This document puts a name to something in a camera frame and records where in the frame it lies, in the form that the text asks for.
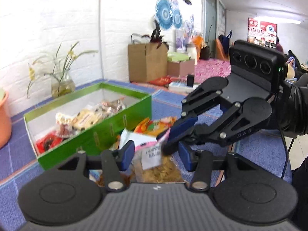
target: white bottle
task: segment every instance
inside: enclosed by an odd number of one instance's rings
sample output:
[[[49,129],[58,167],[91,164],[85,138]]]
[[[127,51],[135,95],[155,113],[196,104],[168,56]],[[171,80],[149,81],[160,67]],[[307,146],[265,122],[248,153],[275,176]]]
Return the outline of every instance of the white bottle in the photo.
[[[193,43],[187,44],[187,53],[190,59],[195,60],[195,65],[198,63],[198,54],[196,46]]]

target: chair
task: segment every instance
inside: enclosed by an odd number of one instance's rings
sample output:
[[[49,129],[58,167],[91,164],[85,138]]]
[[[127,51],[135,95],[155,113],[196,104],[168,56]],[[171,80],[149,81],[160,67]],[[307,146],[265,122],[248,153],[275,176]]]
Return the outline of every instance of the chair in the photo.
[[[224,48],[219,39],[216,39],[216,58],[222,61],[230,61],[229,55],[225,55]]]

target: person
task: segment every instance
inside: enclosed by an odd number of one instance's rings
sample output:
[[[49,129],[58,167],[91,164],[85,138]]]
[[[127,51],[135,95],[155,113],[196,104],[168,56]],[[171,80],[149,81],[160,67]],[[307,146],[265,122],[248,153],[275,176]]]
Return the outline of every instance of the person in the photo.
[[[277,43],[276,43],[276,50],[284,53],[283,48],[281,46],[281,44],[279,43],[279,38],[277,37]]]

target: red package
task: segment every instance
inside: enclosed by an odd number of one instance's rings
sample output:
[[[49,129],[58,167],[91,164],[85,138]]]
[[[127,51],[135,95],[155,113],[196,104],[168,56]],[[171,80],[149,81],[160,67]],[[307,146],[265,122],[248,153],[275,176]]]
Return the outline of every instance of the red package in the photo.
[[[40,154],[58,146],[63,141],[63,138],[56,136],[55,133],[56,131],[52,131],[35,143]]]
[[[171,77],[170,75],[167,75],[167,76],[157,78],[153,81],[150,81],[149,83],[156,85],[156,86],[164,86],[164,85],[170,84],[171,82],[176,81],[176,80],[178,80],[178,78]]]

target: green box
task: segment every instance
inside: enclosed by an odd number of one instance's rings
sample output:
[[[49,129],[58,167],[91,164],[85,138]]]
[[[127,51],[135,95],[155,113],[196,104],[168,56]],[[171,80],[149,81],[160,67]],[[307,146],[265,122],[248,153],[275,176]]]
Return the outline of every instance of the green box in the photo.
[[[74,108],[74,113],[77,114],[76,108],[78,108],[78,111],[84,108],[90,97],[101,101],[100,96],[104,97],[104,99],[109,97],[111,98],[110,101],[117,99],[119,96],[125,96],[125,100],[128,102],[125,102],[127,108],[93,125],[79,135],[65,140],[58,147],[43,154],[37,154],[34,146],[35,135],[33,133],[38,132],[40,128],[45,126],[55,125],[56,112],[67,111],[71,107]],[[36,108],[24,114],[24,121],[33,151],[40,165],[46,170],[65,160],[78,150],[84,150],[88,155],[100,154],[117,140],[117,135],[124,128],[133,130],[147,117],[151,118],[151,95],[102,82],[59,97],[46,105]]]

